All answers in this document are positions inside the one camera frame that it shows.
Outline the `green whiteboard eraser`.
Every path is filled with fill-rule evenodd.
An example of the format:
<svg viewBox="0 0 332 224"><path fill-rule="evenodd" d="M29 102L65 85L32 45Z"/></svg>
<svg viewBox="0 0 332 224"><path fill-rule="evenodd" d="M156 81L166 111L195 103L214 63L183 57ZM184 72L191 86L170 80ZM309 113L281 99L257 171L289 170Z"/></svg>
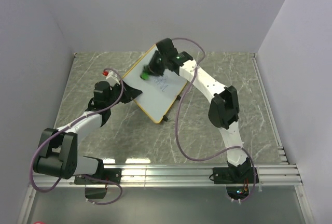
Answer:
<svg viewBox="0 0 332 224"><path fill-rule="evenodd" d="M140 78L142 78L143 80L148 80L149 79L149 73L141 72Z"/></svg>

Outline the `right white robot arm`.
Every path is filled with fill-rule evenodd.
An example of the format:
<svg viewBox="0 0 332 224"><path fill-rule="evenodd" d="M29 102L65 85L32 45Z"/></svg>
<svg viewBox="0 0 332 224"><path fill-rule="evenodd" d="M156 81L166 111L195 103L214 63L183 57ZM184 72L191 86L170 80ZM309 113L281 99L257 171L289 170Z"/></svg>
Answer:
<svg viewBox="0 0 332 224"><path fill-rule="evenodd" d="M223 139L227 154L229 183L255 183L256 170L253 159L244 149L239 131L239 99L234 86L218 82L200 67L200 61L187 52L178 52L173 40L163 39L156 43L156 52L144 66L141 78L161 77L165 70L186 79L189 86L195 86L208 100L208 118Z"/></svg>

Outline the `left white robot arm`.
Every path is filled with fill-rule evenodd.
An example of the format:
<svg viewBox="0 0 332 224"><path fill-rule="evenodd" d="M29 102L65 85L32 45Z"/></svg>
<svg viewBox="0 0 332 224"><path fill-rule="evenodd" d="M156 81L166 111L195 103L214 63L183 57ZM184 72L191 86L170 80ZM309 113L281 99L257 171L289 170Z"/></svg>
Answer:
<svg viewBox="0 0 332 224"><path fill-rule="evenodd" d="M111 107L126 104L142 93L125 82L113 86L107 81L97 82L93 98L79 118L58 129L43 130L32 163L33 171L64 179L72 177L78 164L78 143L109 120Z"/></svg>

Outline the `yellow-framed whiteboard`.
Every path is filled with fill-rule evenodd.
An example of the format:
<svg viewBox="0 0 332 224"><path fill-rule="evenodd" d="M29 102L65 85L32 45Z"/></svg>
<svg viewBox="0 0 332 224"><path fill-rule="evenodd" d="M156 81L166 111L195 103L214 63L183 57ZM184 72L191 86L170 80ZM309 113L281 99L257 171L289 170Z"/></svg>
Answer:
<svg viewBox="0 0 332 224"><path fill-rule="evenodd" d="M140 74L143 67L149 63L155 51L157 48L153 45L124 74L123 80L142 91L134 101L154 123L159 124L185 88L187 80L169 70L164 71L161 77L149 76L147 80L142 79Z"/></svg>

